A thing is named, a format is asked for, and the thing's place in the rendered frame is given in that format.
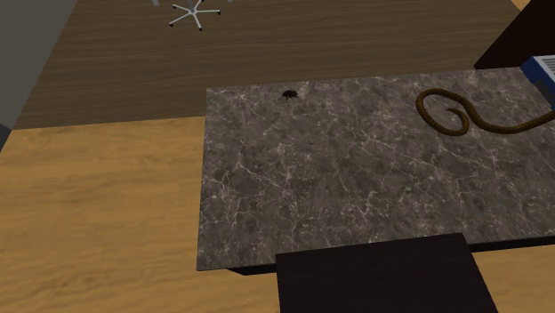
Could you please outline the dark wooden cabinet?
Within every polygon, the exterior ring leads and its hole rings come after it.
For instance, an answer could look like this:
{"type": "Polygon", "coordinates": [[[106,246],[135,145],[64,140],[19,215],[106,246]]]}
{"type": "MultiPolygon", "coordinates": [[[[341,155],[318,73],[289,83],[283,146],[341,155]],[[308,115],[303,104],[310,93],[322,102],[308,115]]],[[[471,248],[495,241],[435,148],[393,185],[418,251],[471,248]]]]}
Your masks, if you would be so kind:
{"type": "Polygon", "coordinates": [[[555,0],[530,0],[473,67],[514,68],[544,55],[555,55],[555,0]]]}

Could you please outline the dark robot stand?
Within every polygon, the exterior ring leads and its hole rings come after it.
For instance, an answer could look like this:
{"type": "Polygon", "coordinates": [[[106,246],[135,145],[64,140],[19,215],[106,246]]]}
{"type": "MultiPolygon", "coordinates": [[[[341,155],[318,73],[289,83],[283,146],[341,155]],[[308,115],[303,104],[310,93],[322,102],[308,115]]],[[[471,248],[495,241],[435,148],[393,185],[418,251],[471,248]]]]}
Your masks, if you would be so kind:
{"type": "Polygon", "coordinates": [[[277,256],[280,313],[499,313],[460,233],[277,256]]]}

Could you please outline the brown toy snake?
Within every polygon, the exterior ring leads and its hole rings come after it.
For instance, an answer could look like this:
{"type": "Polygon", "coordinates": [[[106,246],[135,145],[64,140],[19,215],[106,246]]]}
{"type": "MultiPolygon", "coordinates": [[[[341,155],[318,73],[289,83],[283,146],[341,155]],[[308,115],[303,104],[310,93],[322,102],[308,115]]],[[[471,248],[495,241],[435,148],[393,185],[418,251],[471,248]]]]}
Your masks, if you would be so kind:
{"type": "Polygon", "coordinates": [[[415,107],[417,109],[418,114],[422,118],[422,120],[430,126],[435,131],[444,134],[446,136],[463,136],[470,130],[471,121],[480,129],[491,132],[491,133],[498,133],[498,134],[516,134],[525,131],[529,131],[534,129],[540,125],[547,124],[552,120],[555,120],[555,111],[551,111],[529,121],[526,121],[523,124],[517,124],[514,126],[502,126],[498,124],[490,124],[486,120],[484,120],[472,103],[463,97],[462,95],[451,92],[441,88],[430,88],[424,90],[418,94],[415,99],[415,107]],[[431,95],[438,95],[449,100],[453,100],[460,104],[464,111],[461,111],[457,108],[447,108],[446,111],[454,113],[456,116],[459,117],[461,121],[461,128],[460,129],[449,129],[437,122],[427,111],[424,106],[424,100],[431,95]]]}

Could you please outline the blue and white box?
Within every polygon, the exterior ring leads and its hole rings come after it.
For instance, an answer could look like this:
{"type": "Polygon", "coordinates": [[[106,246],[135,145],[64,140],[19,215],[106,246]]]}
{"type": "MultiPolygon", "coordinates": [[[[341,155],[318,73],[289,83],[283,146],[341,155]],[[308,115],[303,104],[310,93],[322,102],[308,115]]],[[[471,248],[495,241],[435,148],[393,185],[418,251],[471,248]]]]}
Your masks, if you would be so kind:
{"type": "Polygon", "coordinates": [[[555,110],[555,55],[530,57],[519,68],[555,110]]]}

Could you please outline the white office chair base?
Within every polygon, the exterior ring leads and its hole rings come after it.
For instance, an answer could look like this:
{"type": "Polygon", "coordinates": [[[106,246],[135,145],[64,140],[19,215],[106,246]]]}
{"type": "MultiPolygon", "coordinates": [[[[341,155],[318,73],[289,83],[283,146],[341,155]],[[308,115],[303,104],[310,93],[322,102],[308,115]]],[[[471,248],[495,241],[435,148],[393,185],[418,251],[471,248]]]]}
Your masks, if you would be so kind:
{"type": "Polygon", "coordinates": [[[184,11],[184,14],[174,20],[171,20],[168,25],[170,28],[173,28],[178,21],[184,20],[185,18],[191,17],[199,31],[203,30],[202,24],[198,18],[199,14],[202,13],[215,13],[217,15],[221,15],[221,10],[219,9],[211,9],[211,10],[199,10],[198,6],[201,5],[205,0],[197,0],[195,4],[192,3],[192,0],[188,0],[188,7],[184,7],[178,4],[172,4],[172,8],[174,10],[181,10],[184,11]]]}

